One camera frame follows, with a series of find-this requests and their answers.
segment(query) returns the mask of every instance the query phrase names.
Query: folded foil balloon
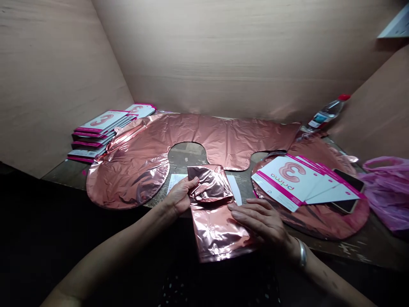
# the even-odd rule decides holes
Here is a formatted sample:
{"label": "folded foil balloon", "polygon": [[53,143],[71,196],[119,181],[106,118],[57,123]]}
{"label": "folded foil balloon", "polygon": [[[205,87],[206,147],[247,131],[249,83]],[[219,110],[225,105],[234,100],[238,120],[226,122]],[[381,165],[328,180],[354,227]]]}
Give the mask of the folded foil balloon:
{"label": "folded foil balloon", "polygon": [[236,201],[223,167],[189,166],[187,176],[189,180],[199,178],[189,197],[200,262],[220,261],[254,251],[255,240],[227,208]]}
{"label": "folded foil balloon", "polygon": [[169,174],[173,145],[196,142],[209,163],[244,171],[257,151],[285,153],[300,123],[281,125],[259,119],[220,119],[198,114],[157,114],[131,122],[91,166],[86,180],[90,199],[108,209],[143,205]]}
{"label": "folded foil balloon", "polygon": [[[306,158],[328,166],[337,168],[352,176],[356,174],[349,160],[339,151],[326,144],[321,139],[322,134],[299,132],[296,141],[291,145],[288,153],[292,156],[305,156]],[[258,162],[252,170],[256,173],[260,168],[269,163],[275,156],[267,156]],[[281,219],[286,224],[320,239],[345,239],[359,231],[366,223],[369,216],[367,200],[359,200],[351,214],[340,213],[330,204],[305,205],[290,212],[265,193],[254,181],[254,190],[260,198],[268,200],[280,213]]]}

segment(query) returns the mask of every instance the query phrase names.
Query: red bottle cap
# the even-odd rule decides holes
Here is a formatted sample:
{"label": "red bottle cap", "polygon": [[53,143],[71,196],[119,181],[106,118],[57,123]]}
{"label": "red bottle cap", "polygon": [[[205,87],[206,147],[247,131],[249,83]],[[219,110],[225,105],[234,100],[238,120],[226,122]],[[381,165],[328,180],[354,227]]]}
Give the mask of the red bottle cap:
{"label": "red bottle cap", "polygon": [[351,98],[351,95],[340,95],[338,97],[339,100],[343,100],[343,101],[347,101],[350,98]]}

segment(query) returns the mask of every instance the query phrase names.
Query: pink plastic bag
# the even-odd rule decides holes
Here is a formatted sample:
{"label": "pink plastic bag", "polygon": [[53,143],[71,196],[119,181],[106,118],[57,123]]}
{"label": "pink plastic bag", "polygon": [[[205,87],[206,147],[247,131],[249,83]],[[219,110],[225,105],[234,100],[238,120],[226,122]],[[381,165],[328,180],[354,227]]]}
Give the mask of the pink plastic bag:
{"label": "pink plastic bag", "polygon": [[360,174],[371,209],[395,235],[409,232],[409,160],[382,156],[367,161]]}

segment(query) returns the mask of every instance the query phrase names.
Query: pink number 3 graphic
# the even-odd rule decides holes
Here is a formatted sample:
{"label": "pink number 3 graphic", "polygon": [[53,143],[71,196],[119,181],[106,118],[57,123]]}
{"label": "pink number 3 graphic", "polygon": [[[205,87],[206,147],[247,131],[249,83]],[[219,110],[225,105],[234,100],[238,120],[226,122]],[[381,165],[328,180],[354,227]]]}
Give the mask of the pink number 3 graphic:
{"label": "pink number 3 graphic", "polygon": [[282,168],[280,168],[278,171],[280,175],[291,182],[300,182],[300,179],[297,176],[290,176],[288,173],[295,174],[295,170],[293,168],[297,169],[298,173],[301,175],[305,175],[305,169],[302,168],[302,166],[295,164],[293,162],[287,162],[284,164]]}
{"label": "pink number 3 graphic", "polygon": [[110,118],[112,118],[112,117],[114,117],[113,114],[104,115],[103,117],[101,117],[101,120],[100,120],[100,121],[92,122],[90,125],[91,125],[91,126],[99,126],[99,125],[103,124],[104,122],[106,122],[108,119],[110,119]]}
{"label": "pink number 3 graphic", "polygon": [[129,113],[136,112],[136,111],[138,111],[139,109],[142,109],[142,108],[143,108],[143,106],[136,106],[131,111],[129,111]]}

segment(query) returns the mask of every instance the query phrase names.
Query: hand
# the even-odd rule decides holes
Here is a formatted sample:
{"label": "hand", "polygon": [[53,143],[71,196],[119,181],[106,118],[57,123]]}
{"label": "hand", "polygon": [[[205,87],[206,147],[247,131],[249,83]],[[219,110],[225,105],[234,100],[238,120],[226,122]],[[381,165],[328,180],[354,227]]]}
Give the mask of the hand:
{"label": "hand", "polygon": [[179,181],[165,197],[164,203],[170,206],[179,216],[190,207],[189,196],[187,195],[189,189],[194,188],[199,183],[199,178],[195,177],[189,181],[186,178]]}
{"label": "hand", "polygon": [[267,244],[283,250],[294,262],[300,260],[298,241],[290,236],[281,221],[280,214],[271,204],[259,198],[247,199],[247,204],[229,204],[233,218],[262,237]]}

